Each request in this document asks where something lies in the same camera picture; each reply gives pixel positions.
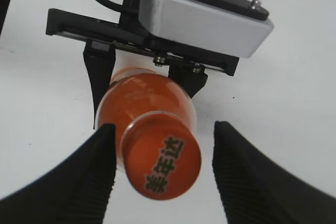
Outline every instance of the orange liquid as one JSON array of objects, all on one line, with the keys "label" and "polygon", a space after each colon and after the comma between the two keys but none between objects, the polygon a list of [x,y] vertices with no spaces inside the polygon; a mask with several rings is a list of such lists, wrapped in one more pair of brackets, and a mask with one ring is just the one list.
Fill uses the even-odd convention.
[{"label": "orange liquid", "polygon": [[97,123],[116,125],[118,164],[151,199],[185,193],[196,181],[201,152],[191,131],[195,110],[171,79],[148,70],[122,71],[102,99]]},{"label": "orange liquid", "polygon": [[196,128],[196,113],[189,96],[171,79],[153,73],[140,73],[111,84],[97,113],[98,127],[116,126],[117,155],[127,127],[138,117],[153,111],[171,112],[191,130]]}]

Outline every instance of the bottle label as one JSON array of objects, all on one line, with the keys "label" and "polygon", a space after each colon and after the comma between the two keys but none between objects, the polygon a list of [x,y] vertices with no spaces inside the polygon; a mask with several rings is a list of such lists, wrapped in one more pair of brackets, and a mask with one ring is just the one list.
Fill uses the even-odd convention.
[{"label": "bottle label", "polygon": [[170,174],[176,170],[184,147],[184,140],[169,136],[164,141],[165,148],[160,149],[160,157],[152,168],[152,174],[145,175],[145,190],[154,194],[163,194],[169,185]]}]

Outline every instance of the bottle neck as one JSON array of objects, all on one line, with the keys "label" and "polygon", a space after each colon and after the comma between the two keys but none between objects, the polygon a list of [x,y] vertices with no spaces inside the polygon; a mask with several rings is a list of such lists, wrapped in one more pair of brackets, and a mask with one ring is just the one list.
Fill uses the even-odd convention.
[{"label": "bottle neck", "polygon": [[151,111],[139,116],[127,127],[120,141],[119,158],[123,159],[128,146],[135,144],[144,132],[147,134],[158,129],[166,129],[168,135],[180,130],[192,135],[191,129],[177,115],[166,111]]}]

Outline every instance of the silver metal housing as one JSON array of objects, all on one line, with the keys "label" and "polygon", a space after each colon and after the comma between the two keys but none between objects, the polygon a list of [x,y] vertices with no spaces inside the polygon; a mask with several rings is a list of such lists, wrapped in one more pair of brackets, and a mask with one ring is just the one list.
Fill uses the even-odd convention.
[{"label": "silver metal housing", "polygon": [[139,21],[157,37],[241,58],[251,57],[274,28],[269,19],[195,0],[140,0]]}]

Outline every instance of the black cable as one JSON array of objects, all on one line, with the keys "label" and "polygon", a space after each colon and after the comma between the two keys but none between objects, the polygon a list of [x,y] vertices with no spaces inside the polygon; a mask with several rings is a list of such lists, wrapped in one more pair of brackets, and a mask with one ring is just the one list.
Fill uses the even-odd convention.
[{"label": "black cable", "polygon": [[123,5],[119,5],[115,2],[109,1],[109,0],[96,0],[99,4],[112,9],[116,12],[120,13],[129,13],[129,14],[138,14],[138,10],[131,8],[131,7],[126,7]]}]

